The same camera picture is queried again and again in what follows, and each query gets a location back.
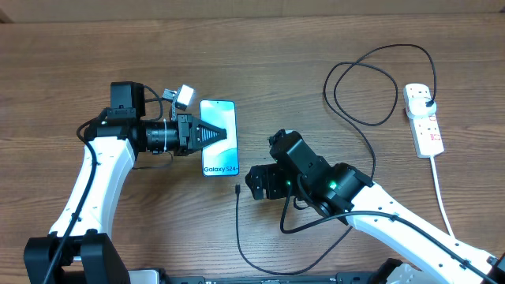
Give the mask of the blue Galaxy smartphone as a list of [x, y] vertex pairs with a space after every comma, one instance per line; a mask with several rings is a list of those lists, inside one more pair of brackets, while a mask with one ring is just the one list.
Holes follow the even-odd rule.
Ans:
[[235, 103], [229, 100], [202, 100], [200, 119], [226, 130], [226, 139], [202, 150], [203, 175], [206, 177], [238, 175], [240, 167]]

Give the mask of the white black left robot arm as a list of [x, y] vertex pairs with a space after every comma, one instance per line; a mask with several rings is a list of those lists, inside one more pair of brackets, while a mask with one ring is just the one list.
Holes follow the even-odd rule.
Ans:
[[114, 214], [139, 153], [187, 156], [225, 140], [225, 129], [182, 111], [193, 90], [170, 92], [172, 117], [146, 119], [147, 85], [113, 82], [110, 106], [77, 129], [84, 158], [73, 191], [45, 237], [32, 237], [24, 265], [32, 283], [168, 283], [161, 268], [128, 270], [111, 241]]

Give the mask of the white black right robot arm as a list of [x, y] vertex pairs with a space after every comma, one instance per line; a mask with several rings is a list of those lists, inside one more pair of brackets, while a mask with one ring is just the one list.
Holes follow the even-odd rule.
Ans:
[[346, 163], [330, 165], [296, 131], [269, 137], [272, 164], [245, 177], [255, 200], [305, 201], [321, 217], [303, 230], [338, 219], [394, 249], [438, 283], [502, 283], [504, 259], [474, 248], [415, 215], [378, 183]]

